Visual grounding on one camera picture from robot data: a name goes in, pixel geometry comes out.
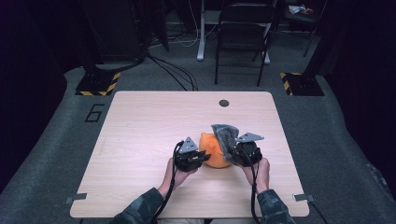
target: sleeve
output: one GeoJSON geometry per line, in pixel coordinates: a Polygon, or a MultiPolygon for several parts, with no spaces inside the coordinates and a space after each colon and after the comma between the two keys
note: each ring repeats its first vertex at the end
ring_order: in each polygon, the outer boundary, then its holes
{"type": "Polygon", "coordinates": [[[288,207],[273,189],[261,192],[257,195],[257,199],[262,210],[262,224],[295,224],[294,219],[289,215],[288,207]]]}
{"type": "Polygon", "coordinates": [[[163,203],[163,196],[160,192],[152,188],[140,197],[135,199],[121,213],[114,216],[110,224],[126,223],[151,223],[158,208],[163,203]]]}

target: table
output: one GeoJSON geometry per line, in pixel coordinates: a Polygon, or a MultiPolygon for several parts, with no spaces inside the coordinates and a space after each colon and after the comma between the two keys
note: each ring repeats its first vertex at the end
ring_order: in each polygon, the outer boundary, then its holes
{"type": "MultiPolygon", "coordinates": [[[[273,6],[276,6],[277,0],[273,0],[273,6]]],[[[219,23],[219,14],[220,11],[216,10],[205,10],[205,0],[201,0],[201,35],[200,35],[200,41],[199,41],[199,47],[198,47],[198,54],[197,54],[197,60],[198,61],[203,61],[204,60],[204,55],[205,55],[205,25],[206,24],[215,24],[217,25],[219,23]]],[[[265,26],[265,31],[264,35],[267,34],[267,32],[270,29],[270,26],[268,24],[263,24],[265,26]]],[[[265,60],[264,64],[270,64],[270,56],[267,54],[265,55],[265,60]]]]}
{"type": "MultiPolygon", "coordinates": [[[[293,217],[309,213],[272,95],[263,91],[119,91],[108,110],[78,194],[72,217],[114,217],[152,187],[158,188],[175,144],[188,136],[198,145],[211,124],[230,124],[257,141],[271,163],[270,188],[293,217]],[[229,105],[222,107],[220,100],[229,105]]],[[[251,217],[251,187],[239,167],[205,164],[172,193],[159,217],[251,217]]],[[[256,200],[256,214],[261,216],[256,200]]]]}

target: orange object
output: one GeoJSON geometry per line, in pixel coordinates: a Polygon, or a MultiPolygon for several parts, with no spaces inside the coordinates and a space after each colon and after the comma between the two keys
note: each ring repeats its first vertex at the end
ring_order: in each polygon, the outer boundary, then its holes
{"type": "Polygon", "coordinates": [[[210,159],[205,163],[214,168],[224,168],[231,164],[230,161],[224,160],[218,138],[213,133],[201,133],[199,140],[199,150],[211,154],[210,159]]]}

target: hazard tape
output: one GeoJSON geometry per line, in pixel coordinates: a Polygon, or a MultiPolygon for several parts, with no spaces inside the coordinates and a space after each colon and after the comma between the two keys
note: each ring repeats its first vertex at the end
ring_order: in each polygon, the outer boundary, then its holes
{"type": "Polygon", "coordinates": [[[106,91],[76,91],[76,95],[86,95],[86,96],[110,95],[111,92],[113,92],[114,88],[116,88],[116,84],[117,81],[119,80],[119,77],[120,77],[120,73],[114,75],[113,79],[111,80],[111,84],[106,91]]]}
{"type": "Polygon", "coordinates": [[[280,77],[282,78],[283,87],[285,88],[286,94],[292,96],[293,92],[291,91],[290,84],[288,82],[288,79],[286,78],[287,75],[300,76],[301,73],[280,73],[280,77]]]}

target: metal bracket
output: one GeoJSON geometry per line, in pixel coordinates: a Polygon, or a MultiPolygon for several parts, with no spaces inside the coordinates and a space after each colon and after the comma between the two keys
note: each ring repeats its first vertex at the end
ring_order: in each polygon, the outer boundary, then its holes
{"type": "Polygon", "coordinates": [[[244,135],[241,135],[240,137],[235,138],[236,142],[241,142],[241,143],[246,143],[246,142],[254,142],[258,140],[264,139],[263,136],[259,136],[254,133],[245,133],[244,135]]]}
{"type": "Polygon", "coordinates": [[[180,153],[187,153],[191,151],[195,151],[198,149],[198,146],[195,145],[194,141],[190,137],[186,138],[186,141],[184,141],[183,146],[181,146],[179,152],[180,153]]]}
{"type": "Polygon", "coordinates": [[[299,201],[308,201],[309,203],[310,203],[310,202],[313,202],[313,201],[315,200],[314,196],[312,196],[312,195],[305,195],[305,194],[293,194],[293,199],[294,199],[296,202],[299,202],[299,201]]]}
{"type": "Polygon", "coordinates": [[[75,200],[85,200],[87,198],[87,193],[80,193],[76,194],[73,197],[68,197],[66,200],[64,200],[64,203],[72,203],[75,200]]]}

